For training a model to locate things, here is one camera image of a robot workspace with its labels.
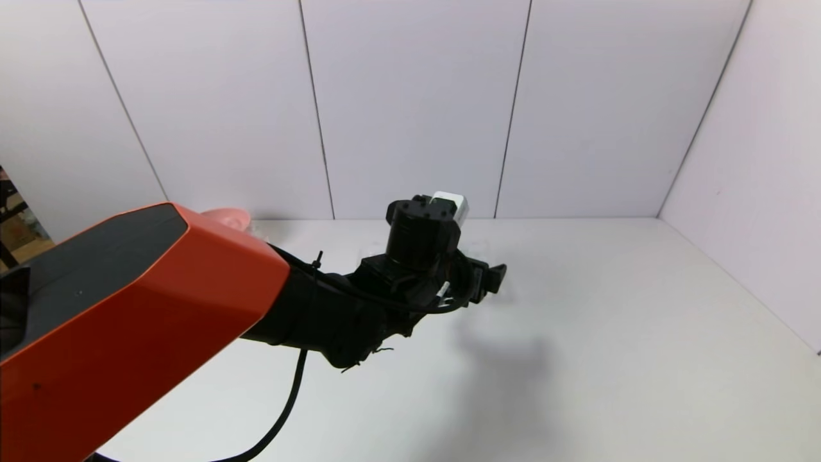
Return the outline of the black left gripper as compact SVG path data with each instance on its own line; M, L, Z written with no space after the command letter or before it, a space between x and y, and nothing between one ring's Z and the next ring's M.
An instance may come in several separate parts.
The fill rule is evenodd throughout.
M505 264L489 267L486 261L468 257L461 250L455 251L451 262L452 307L479 304L487 292L498 293L505 274Z

